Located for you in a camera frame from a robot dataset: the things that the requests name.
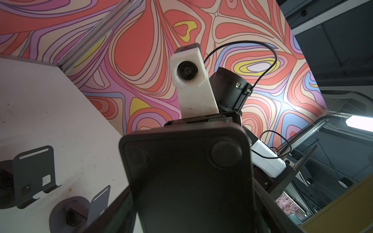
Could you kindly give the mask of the dark grey phone stand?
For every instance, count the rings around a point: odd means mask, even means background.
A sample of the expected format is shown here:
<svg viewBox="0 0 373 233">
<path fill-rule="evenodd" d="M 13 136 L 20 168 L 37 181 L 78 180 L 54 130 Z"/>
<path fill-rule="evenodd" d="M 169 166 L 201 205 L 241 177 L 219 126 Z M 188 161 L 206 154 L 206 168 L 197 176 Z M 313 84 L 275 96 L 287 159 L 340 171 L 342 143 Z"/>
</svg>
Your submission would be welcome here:
<svg viewBox="0 0 373 233">
<path fill-rule="evenodd" d="M 36 202 L 39 192 L 48 194 L 56 184 L 54 149 L 43 146 L 1 161 L 1 209 L 24 209 Z"/>
</svg>

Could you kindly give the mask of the black rectangular phone holder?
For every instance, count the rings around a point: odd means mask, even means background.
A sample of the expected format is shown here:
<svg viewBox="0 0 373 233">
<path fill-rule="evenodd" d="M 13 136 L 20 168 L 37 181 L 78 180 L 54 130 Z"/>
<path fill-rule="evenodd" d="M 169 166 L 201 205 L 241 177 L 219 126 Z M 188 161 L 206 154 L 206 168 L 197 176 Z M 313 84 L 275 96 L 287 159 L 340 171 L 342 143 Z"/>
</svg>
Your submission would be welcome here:
<svg viewBox="0 0 373 233">
<path fill-rule="evenodd" d="M 250 145 L 239 125 L 137 131 L 119 151 L 144 232 L 255 232 Z"/>
</svg>

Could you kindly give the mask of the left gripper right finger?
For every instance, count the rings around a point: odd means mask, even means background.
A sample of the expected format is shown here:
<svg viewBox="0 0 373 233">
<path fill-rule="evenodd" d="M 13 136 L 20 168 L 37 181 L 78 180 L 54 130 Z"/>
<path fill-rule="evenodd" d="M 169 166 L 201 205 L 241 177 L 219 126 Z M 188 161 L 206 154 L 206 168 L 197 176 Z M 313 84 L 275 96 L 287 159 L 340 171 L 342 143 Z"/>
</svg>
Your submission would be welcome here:
<svg viewBox="0 0 373 233">
<path fill-rule="evenodd" d="M 253 179 L 255 195 L 255 233 L 304 233 L 278 207 L 266 190 Z"/>
</svg>

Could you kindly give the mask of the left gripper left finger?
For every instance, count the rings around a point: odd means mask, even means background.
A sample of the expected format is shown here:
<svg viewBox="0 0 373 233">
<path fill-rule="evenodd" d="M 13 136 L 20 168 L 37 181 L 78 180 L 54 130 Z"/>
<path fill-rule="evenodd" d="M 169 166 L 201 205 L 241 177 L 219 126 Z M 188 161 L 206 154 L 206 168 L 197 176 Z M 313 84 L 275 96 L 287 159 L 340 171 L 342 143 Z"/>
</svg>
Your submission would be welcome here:
<svg viewBox="0 0 373 233">
<path fill-rule="evenodd" d="M 84 233 L 133 233 L 136 215 L 132 192 L 128 186 Z"/>
</svg>

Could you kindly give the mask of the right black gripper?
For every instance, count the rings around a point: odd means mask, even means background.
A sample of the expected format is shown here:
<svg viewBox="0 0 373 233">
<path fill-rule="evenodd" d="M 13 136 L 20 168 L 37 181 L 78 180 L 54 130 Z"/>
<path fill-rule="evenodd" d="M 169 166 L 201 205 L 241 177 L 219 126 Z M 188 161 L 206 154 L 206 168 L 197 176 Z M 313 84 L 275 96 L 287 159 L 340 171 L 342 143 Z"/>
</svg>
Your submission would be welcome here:
<svg viewBox="0 0 373 233">
<path fill-rule="evenodd" d="M 204 115 L 204 116 L 195 116 L 177 120 L 171 120 L 164 124 L 166 126 L 172 125 L 181 125 L 181 124 L 196 124 L 196 123 L 205 123 L 205 122 L 215 122 L 221 121 L 226 123 L 236 123 L 239 126 L 242 126 L 241 115 L 236 112 L 221 112 L 217 114 Z"/>
</svg>

